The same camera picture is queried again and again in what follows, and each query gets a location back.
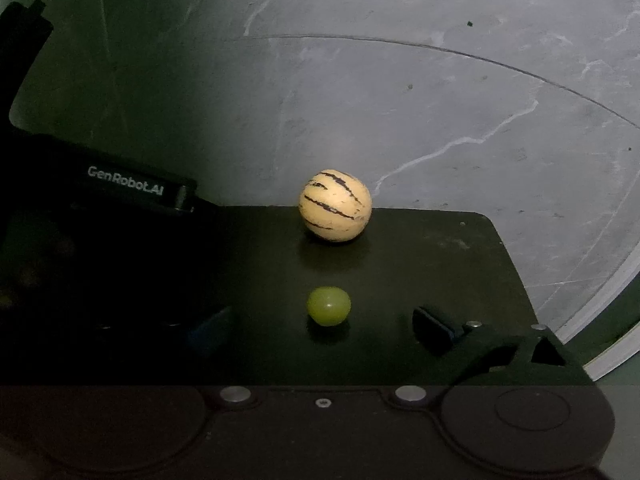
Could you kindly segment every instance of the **black table surface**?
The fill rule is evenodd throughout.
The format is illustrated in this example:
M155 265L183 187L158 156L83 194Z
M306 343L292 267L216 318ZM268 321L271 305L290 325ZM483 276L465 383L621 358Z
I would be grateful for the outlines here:
M293 207L225 207L209 243L220 266L206 301L235 309L232 340L213 361L243 384L398 384L433 362L412 311L430 304L464 323L517 334L536 323L491 221L469 212L376 209L363 234L329 244ZM306 314L316 286L343 288L352 308L326 331Z
M193 219L170 229L162 222L134 228L109 216L100 217L102 225L89 222L89 242L79 251L79 308L48 320L47 333L73 340L73 325L93 322L96 313L135 319L133 326L140 320L153 324L167 312L206 312L218 305L233 313L228 342L209 358L192 359L134 330L129 344L103 358L104 352L96 357L95 345L88 348L79 337L57 359L69 367L65 371L47 362L58 352L55 344L33 336L28 326L31 341L23 346L50 372L50 379L35 375L34 381L419 383L436 358L412 333L416 306L433 305L461 324L479 320L507 334L536 323L508 252L485 216L375 209L360 237L329 244L306 230L295 207L200 206ZM328 330L306 313L308 294L322 285L343 288L352 302L348 320ZM26 362L20 352L5 352L9 358Z

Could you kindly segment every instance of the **gray concrete wall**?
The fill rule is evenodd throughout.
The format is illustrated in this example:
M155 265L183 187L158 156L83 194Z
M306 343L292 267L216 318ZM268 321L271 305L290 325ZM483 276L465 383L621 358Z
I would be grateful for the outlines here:
M22 127L221 204L337 168L378 207L484 213L553 328L638 243L638 0L44 1Z

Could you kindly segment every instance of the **black plastic part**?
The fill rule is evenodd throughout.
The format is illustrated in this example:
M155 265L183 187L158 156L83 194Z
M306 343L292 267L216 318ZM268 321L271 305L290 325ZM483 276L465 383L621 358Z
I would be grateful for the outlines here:
M60 476L51 480L94 478L98 471L100 478L105 474L111 478L119 471L130 480L606 478L590 461L560 474L544 468L520 474L491 465L444 438L432 413L387 402L386 388L249 386L249 390L251 397L238 404L222 401L220 388L206 386L199 388L202 399L191 388L166 387L143 391L0 388L0 399L7 413L32 420L30 428L23 425L12 436L20 438L27 449L48 451L42 459L47 466L52 458L58 460ZM483 392L492 391L486 388ZM321 398L331 400L331 405L319 408L316 401ZM207 405L204 417L203 401ZM510 416L510 408L518 408L516 418L522 411L527 415L526 406L520 410L512 404L501 405L506 416ZM203 418L206 420L198 428ZM465 406L458 419L463 428L478 423L477 414ZM0 419L0 431L11 428L8 420L7 416ZM489 425L495 422L495 417L487 419ZM200 434L194 436L197 429ZM537 433L543 440L544 432ZM99 439L99 446L94 445L95 439ZM579 443L580 439L562 444L577 449ZM171 460L162 460L180 444L182 448ZM517 460L518 456L516 452L512 458ZM540 460L550 463L546 456Z
M601 460L613 436L609 403L550 331L500 335L483 325L438 362L430 409L460 453L485 467L562 475Z
M443 355L464 335L443 311L434 306L414 309L412 326L415 338L432 354Z
M196 182L44 135L15 143L22 201L52 208L135 206L182 216L192 211Z
M13 2L0 14L0 243L9 215L21 193L16 186L20 161L16 157L17 139L24 136L9 121L18 89L36 56L47 41L53 26L40 14L44 3L36 0L29 9Z
M215 206L183 218L133 206L59 211L68 269L0 324L9 383L185 383L230 337L234 311L207 297L202 251Z

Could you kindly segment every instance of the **metal screw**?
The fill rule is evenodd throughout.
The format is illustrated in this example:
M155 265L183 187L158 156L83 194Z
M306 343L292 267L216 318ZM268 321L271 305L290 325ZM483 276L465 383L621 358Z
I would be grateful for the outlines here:
M244 386L227 386L220 390L220 397L226 402L244 402L251 397L251 391Z
M413 386L408 384L407 386L400 386L396 389L396 397L404 402L418 402L423 400L427 396L427 392L420 386Z

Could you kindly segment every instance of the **white crack line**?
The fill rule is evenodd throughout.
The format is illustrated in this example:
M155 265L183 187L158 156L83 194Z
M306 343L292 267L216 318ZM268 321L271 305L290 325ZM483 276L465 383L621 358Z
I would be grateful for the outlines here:
M537 94L538 90L540 89L540 87L542 85L543 85L543 82L540 82L532 90L532 94L534 96ZM410 160L409 162L404 163L402 166L399 166L398 168L395 168L393 171L390 171L389 173L383 175L376 182L376 187L373 190L372 196L378 196L379 195L380 187L382 186L382 183L386 179L388 179L390 176L394 176L395 174L402 173L404 170L408 170L409 168L412 168L412 167L416 166L417 164L420 164L420 163L424 162L425 160L430 160L431 158L436 158L437 156L443 155L444 153L448 152L454 146L459 146L460 144L484 144L488 139L493 137L501 128L503 128L507 124L511 123L511 121L516 120L518 117L522 117L523 115L530 114L533 110L535 110L536 107L538 106L538 100L533 96L532 96L532 99L533 99L533 102L528 108L525 108L524 110L521 110L521 111L509 116L508 118L503 120L500 124L498 124L493 130L491 130L490 132L485 133L479 139L475 139L473 137L460 137L459 139L455 139L455 140L452 140L451 142L448 142L443 147L441 147L439 150L436 150L433 153L428 153L427 155L423 155L423 156L421 156L419 158L414 158L414 160Z
M571 280L569 282L540 283L539 285L527 285L525 288L536 288L537 286L566 285L567 283L592 282L593 280L603 280L608 276L596 276L595 278L584 278L582 280Z
M187 22L191 19L191 15L200 8L203 1L204 0L193 0L191 3L189 3L189 5L187 6L187 10L184 11L184 16L180 20L180 23L178 23L177 25L173 25L172 27L169 27L163 30L162 32L160 32L156 36L156 40L154 41L153 46L156 46L158 43L162 43L164 40L166 40L166 38L172 32L176 32L177 30L180 30L181 28L183 28L187 24Z
M582 73L580 74L580 77L578 78L579 80L583 80L584 76L587 74L587 72L589 70L591 70L591 67L594 66L594 65L606 65L606 66L609 66L607 63L605 63L601 59L597 59L596 61L590 61L590 62L587 63L587 59L585 57L583 57L580 60L580 64L584 65L584 69L582 70Z
M613 212L613 214L611 215L611 217L609 218L609 221L607 221L607 223L604 225L604 227L602 228L602 231L600 231L600 234L596 237L596 240L594 241L594 243L591 245L591 247L589 247L589 249L584 253L584 256L580 258L580 261L578 262L578 264L574 267L574 269L569 272L569 274L567 275L567 277L564 279L564 283L567 283L567 280L569 280L573 275L574 272L576 270L578 270L580 268L580 266L582 265L582 262L584 260L587 259L587 257L589 256L589 254L591 254L591 251L594 250L594 248L596 247L596 245L598 244L598 242L600 241L600 239L604 236L604 233L607 231L607 229L609 229L609 225L611 224L611 222L613 222L613 219L616 217L616 215L618 214L618 212L620 211L620 209L622 209L622 206L625 204L626 199L629 197L629 195L631 194L631 190L634 188L634 186L636 185L636 182L638 181L638 178L640 178L640 170L638 170L638 172L636 173L636 176L633 177L633 180L631 181L631 184L629 185L629 188L626 190L625 195L622 197L622 200L620 201L620 204L618 205L618 207L616 208L616 210ZM563 287L563 285L558 285L558 288L556 288L556 290L553 291L553 293L551 294L551 296L549 296L548 298L546 298L545 303L543 303L542 305L540 305L540 308L538 309L538 312L542 311L542 309L545 307L545 305L551 301L551 299L558 293L558 291Z
M244 36L249 35L249 28L251 27L251 24L254 22L254 19L258 14L260 14L264 9L267 8L267 6L271 3L271 1L272 0L264 0L260 4L260 7L258 7L257 9L254 10L254 12L251 13L249 18L246 20L246 23L244 24Z
M604 41L613 40L613 38L617 38L620 34L622 34L623 32L626 32L626 30L629 28L629 23L631 22L631 18L634 16L640 16L640 9L636 9L633 12L630 12L625 18L625 26L622 27L619 31L617 31L613 36L609 36L608 38L605 38Z
M113 89L113 97L118 105L118 111L120 112L120 120L122 121L122 128L124 133L129 135L129 125L127 124L127 117L124 113L124 107L122 106L122 99L120 97L120 91L118 90L118 84L116 81L116 75L113 70L113 61L111 59L111 49L109 48L109 31L107 29L107 14L104 10L104 0L100 0L100 18L102 20L102 42L104 43L104 50L109 63L109 74L111 79L111 87Z

